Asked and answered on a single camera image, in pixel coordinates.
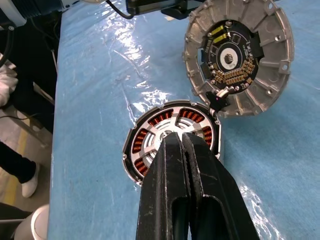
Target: table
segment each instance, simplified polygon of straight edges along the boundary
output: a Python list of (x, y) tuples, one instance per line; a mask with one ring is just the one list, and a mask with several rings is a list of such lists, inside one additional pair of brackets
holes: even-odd
[[(316, 2), (277, 2), (295, 41), (291, 79), (279, 100), (258, 116), (223, 121), (225, 167), (263, 239), (320, 236)], [(160, 12), (125, 20), (104, 3), (77, 3), (63, 14), (50, 240), (135, 239), (140, 188), (124, 171), (122, 147), (148, 109), (176, 99), (200, 101), (181, 58), (187, 23)]]

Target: aluminum motor end cover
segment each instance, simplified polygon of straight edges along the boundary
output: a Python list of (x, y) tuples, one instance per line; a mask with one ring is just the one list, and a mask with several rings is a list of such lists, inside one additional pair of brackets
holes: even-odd
[(202, 137), (223, 163), (221, 122), (208, 107), (189, 100), (175, 100), (143, 114), (130, 129), (122, 153), (128, 176), (141, 186), (162, 139), (171, 132), (191, 132)]
[[(240, 62), (240, 67), (236, 64), (229, 65), (230, 68), (233, 68), (231, 70), (226, 70), (221, 64), (217, 64), (216, 69), (212, 68), (214, 75), (208, 77), (208, 75), (205, 76), (201, 65), (201, 61), (204, 60), (199, 60), (200, 50), (206, 51), (209, 41), (220, 41), (225, 37), (223, 44), (211, 44), (214, 51), (209, 48), (209, 54), (214, 54), (216, 51), (218, 61), (223, 61), (223, 57), (226, 57), (227, 60), (240, 61), (242, 54), (238, 54), (239, 57), (237, 57), (232, 47), (228, 48), (231, 49), (229, 51), (221, 50), (223, 46), (225, 49), (227, 48), (225, 45), (228, 42), (230, 42), (230, 46), (231, 44), (235, 45), (232, 42), (235, 33), (232, 30), (229, 31), (228, 26), (221, 34), (208, 40), (211, 33), (215, 33), (215, 30), (222, 25), (225, 27), (226, 23), (243, 25), (251, 36), (258, 35), (257, 47), (263, 50), (263, 56), (252, 58), (252, 63), (256, 63), (257, 71), (253, 71), (252, 79), (248, 79), (251, 76), (247, 76), (247, 79), (244, 78), (242, 88), (240, 86), (241, 76), (237, 76), (233, 72), (237, 73), (242, 70), (243, 61)], [(250, 51), (250, 47), (243, 46), (243, 48), (246, 54), (248, 50)], [(185, 61), (187, 76), (193, 86), (193, 93), (206, 104), (209, 104), (206, 92), (221, 90), (216, 80), (224, 82), (227, 86), (229, 84), (229, 87), (235, 86), (236, 89), (240, 89), (227, 97), (230, 105), (220, 112), (223, 117), (257, 115), (266, 111), (278, 99), (289, 80), (291, 62), (294, 59), (293, 35), (286, 15), (272, 0), (207, 0), (189, 15), (182, 58)], [(216, 76), (216, 71), (222, 72), (222, 74)]]

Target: circuit board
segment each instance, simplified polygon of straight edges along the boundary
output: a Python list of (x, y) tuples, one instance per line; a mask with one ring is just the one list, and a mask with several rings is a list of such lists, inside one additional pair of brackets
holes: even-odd
[(204, 77), (219, 89), (233, 87), (235, 93), (254, 81), (264, 56), (258, 33), (231, 20), (219, 22), (208, 31), (201, 52)]

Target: black pants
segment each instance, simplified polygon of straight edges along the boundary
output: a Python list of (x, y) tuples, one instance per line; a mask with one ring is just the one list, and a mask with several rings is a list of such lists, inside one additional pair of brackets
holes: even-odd
[[(51, 133), (54, 129), (54, 106), (34, 92), (33, 82), (18, 73), (18, 84), (10, 96), (14, 107), (28, 115), (34, 116)], [(36, 164), (22, 157), (0, 141), (0, 167), (18, 178), (20, 183), (28, 182), (35, 174)]]

